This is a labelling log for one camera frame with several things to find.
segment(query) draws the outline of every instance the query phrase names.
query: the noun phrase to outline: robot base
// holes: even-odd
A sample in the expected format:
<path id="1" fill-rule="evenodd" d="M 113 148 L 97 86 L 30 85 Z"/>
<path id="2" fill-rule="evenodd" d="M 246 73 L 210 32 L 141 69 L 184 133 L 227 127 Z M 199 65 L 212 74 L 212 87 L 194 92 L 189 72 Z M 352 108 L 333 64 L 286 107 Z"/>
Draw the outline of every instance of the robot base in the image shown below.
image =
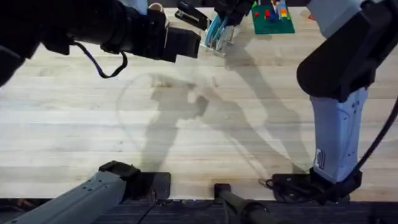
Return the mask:
<path id="1" fill-rule="evenodd" d="M 117 161 L 104 164 L 98 170 L 112 172 L 127 181 L 124 198 L 156 201 L 170 196 L 171 174 L 168 172 L 141 172 Z"/>
<path id="2" fill-rule="evenodd" d="M 274 197 L 283 203 L 304 203 L 317 201 L 321 205 L 327 202 L 349 202 L 349 194 L 362 183 L 362 172 L 353 178 L 336 184 L 320 177 L 313 169 L 310 174 L 274 174 L 267 186 Z"/>

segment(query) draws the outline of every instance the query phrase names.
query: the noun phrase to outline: black cable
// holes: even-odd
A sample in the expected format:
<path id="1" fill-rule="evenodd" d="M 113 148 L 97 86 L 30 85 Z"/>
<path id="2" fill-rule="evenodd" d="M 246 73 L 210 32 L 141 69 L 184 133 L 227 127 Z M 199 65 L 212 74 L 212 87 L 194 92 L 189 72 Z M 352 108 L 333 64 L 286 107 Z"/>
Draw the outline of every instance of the black cable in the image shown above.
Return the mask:
<path id="1" fill-rule="evenodd" d="M 259 179 L 258 182 L 259 182 L 259 184 L 261 184 L 263 187 L 266 187 L 266 188 L 268 188 L 268 189 L 270 189 L 270 190 L 273 190 L 273 189 L 274 189 L 273 184 L 271 184 L 271 183 L 273 183 L 272 180 Z"/>
<path id="2" fill-rule="evenodd" d="M 371 144 L 369 149 L 365 152 L 365 154 L 363 155 L 361 160 L 359 160 L 359 162 L 356 164 L 356 166 L 351 171 L 351 173 L 349 173 L 349 175 L 346 177 L 346 180 L 349 178 L 352 178 L 357 173 L 357 171 L 359 171 L 362 168 L 362 166 L 365 164 L 365 162 L 371 157 L 374 150 L 378 147 L 380 142 L 384 139 L 384 137 L 390 130 L 391 126 L 394 124 L 394 121 L 396 120 L 397 115 L 398 115 L 398 97 L 396 99 L 394 106 L 392 107 L 391 113 L 390 113 L 389 117 L 387 118 L 386 123 L 384 123 L 383 128 L 380 130 L 380 133 L 376 136 L 375 140 L 373 141 L 373 143 Z"/>
<path id="3" fill-rule="evenodd" d="M 181 203 L 182 203 L 182 207 L 189 208 L 189 209 L 205 209 L 205 208 L 210 208 L 216 204 L 214 201 L 210 201 L 208 204 L 205 204 L 202 206 L 190 206 L 190 205 L 187 205 L 186 203 L 183 203 L 183 200 L 181 200 Z"/>
<path id="4" fill-rule="evenodd" d="M 81 43 L 78 43 L 78 42 L 75 42 L 75 41 L 72 42 L 71 45 L 75 45 L 75 46 L 79 47 L 79 48 L 83 51 L 83 53 L 93 62 L 95 68 L 96 68 L 97 71 L 98 71 L 98 74 L 99 74 L 100 77 L 102 77 L 102 78 L 113 78 L 113 77 L 119 75 L 119 73 L 120 73 L 121 71 L 123 71 L 123 69 L 125 69 L 125 68 L 127 67 L 127 64 L 128 64 L 127 56 L 126 56 L 126 54 L 125 54 L 124 52 L 120 52 L 120 53 L 122 54 L 122 56 L 123 56 L 123 63 L 122 63 L 122 65 L 120 65 L 120 66 L 112 73 L 112 75 L 107 75 L 107 74 L 104 73 L 104 71 L 102 70 L 101 66 L 98 65 L 98 62 L 97 62 L 97 61 L 95 60 L 95 58 L 90 54 L 90 52 L 86 49 L 85 46 L 83 46 Z"/>
<path id="5" fill-rule="evenodd" d="M 148 215 L 148 213 L 149 213 L 150 211 L 152 211 L 152 209 L 154 209 L 154 207 L 155 207 L 156 205 L 157 205 L 157 204 L 156 204 L 156 202 L 155 202 L 151 207 L 149 207 L 148 210 L 141 216 L 141 218 L 138 220 L 138 222 L 137 222 L 136 224 L 140 224 L 140 223 L 145 219 L 145 217 Z"/>
<path id="6" fill-rule="evenodd" d="M 380 142 L 384 139 L 384 137 L 386 136 L 386 134 L 390 130 L 391 126 L 394 124 L 394 121 L 396 120 L 397 116 L 398 116 L 398 97 L 396 99 L 396 102 L 394 103 L 394 106 L 392 107 L 390 115 L 388 116 L 386 122 L 384 123 L 383 128 L 380 130 L 379 134 L 376 136 L 376 138 L 372 142 L 372 144 L 369 147 L 369 149 L 365 152 L 363 157 L 359 160 L 359 162 L 355 165 L 354 169 L 347 175 L 347 177 L 343 180 L 343 182 L 348 180 L 348 179 L 350 179 L 350 178 L 353 178 L 357 174 L 357 172 L 362 168 L 362 166 L 365 164 L 365 162 L 368 161 L 368 159 L 372 156 L 374 150 L 380 145 Z M 268 188 L 270 188 L 271 190 L 273 190 L 273 185 L 271 186 L 269 184 L 270 182 L 273 183 L 272 180 L 267 180 L 266 181 L 266 186 Z M 334 185 L 333 187 L 331 187 L 330 189 L 326 190 L 325 192 L 317 194 L 317 195 L 314 195 L 314 196 L 309 197 L 309 198 L 306 198 L 305 200 L 302 200 L 302 201 L 287 202 L 286 199 L 285 199 L 285 202 L 280 202 L 280 203 L 289 203 L 289 204 L 292 204 L 292 203 L 307 203 L 307 202 L 318 200 L 318 199 L 321 199 L 321 198 L 327 196 L 328 194 L 330 194 L 334 190 L 336 190 L 336 188 L 337 188 L 337 185 Z"/>

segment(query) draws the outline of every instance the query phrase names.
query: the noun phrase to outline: black clamp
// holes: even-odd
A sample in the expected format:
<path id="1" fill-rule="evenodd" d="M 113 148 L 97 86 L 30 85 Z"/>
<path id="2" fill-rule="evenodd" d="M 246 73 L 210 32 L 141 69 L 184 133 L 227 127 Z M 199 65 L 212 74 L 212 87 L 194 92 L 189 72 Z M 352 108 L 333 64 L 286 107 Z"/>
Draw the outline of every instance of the black clamp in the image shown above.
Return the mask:
<path id="1" fill-rule="evenodd" d="M 362 172 L 352 178 L 332 184 L 319 176 L 313 169 L 309 174 L 274 174 L 266 181 L 274 197 L 282 203 L 305 203 L 316 201 L 321 205 L 327 202 L 347 202 L 349 194 L 362 183 Z"/>
<path id="2" fill-rule="evenodd" d="M 170 196 L 171 174 L 167 172 L 141 172 L 133 165 L 111 161 L 98 169 L 111 172 L 126 181 L 124 199 L 166 200 Z"/>
<path id="3" fill-rule="evenodd" d="M 257 0 L 217 0 L 214 10 L 221 21 L 228 18 L 227 26 L 236 26 L 247 16 Z"/>
<path id="4" fill-rule="evenodd" d="M 178 11 L 174 15 L 177 19 L 191 24 L 201 30 L 207 30 L 211 24 L 211 20 L 206 15 L 185 1 L 179 1 L 177 3 L 177 8 Z"/>
<path id="5" fill-rule="evenodd" d="M 177 55 L 197 58 L 200 36 L 191 30 L 166 28 L 165 20 L 162 12 L 149 9 L 134 24 L 135 46 L 126 52 L 167 62 L 175 62 Z"/>

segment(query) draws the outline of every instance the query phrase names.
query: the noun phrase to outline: lego baseplate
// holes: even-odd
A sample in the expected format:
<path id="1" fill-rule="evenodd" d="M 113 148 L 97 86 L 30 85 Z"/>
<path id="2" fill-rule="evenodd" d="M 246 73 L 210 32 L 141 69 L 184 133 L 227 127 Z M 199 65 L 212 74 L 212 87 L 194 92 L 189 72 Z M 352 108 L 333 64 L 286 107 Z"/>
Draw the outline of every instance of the lego baseplate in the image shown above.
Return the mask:
<path id="1" fill-rule="evenodd" d="M 266 18 L 265 11 L 274 10 L 272 6 L 254 6 L 252 11 L 254 31 L 256 34 L 294 34 L 292 17 L 288 9 L 288 15 L 280 19 L 278 15 L 274 19 Z"/>

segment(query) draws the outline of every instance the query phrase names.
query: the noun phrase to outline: wooden tabletop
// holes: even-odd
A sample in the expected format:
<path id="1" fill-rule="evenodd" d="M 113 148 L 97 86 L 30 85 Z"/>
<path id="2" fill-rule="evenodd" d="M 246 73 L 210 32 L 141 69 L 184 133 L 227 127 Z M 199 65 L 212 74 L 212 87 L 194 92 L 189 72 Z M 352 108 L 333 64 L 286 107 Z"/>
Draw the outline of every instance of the wooden tabletop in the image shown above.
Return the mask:
<path id="1" fill-rule="evenodd" d="M 172 26 L 194 29 L 174 12 Z M 258 178 L 308 170 L 315 154 L 296 69 L 324 39 L 305 8 L 291 13 L 294 35 L 254 35 L 247 17 L 226 58 L 203 49 L 176 64 L 130 55 L 110 80 L 76 47 L 68 57 L 41 47 L 0 91 L 0 198 L 56 197 L 117 160 L 170 172 L 172 198 L 212 198 L 213 184 L 227 182 L 244 198 L 272 200 Z M 120 65 L 120 56 L 86 46 L 108 73 Z M 395 50 L 370 90 L 359 155 L 392 108 L 397 71 Z M 398 200 L 397 143 L 394 125 L 353 200 Z"/>

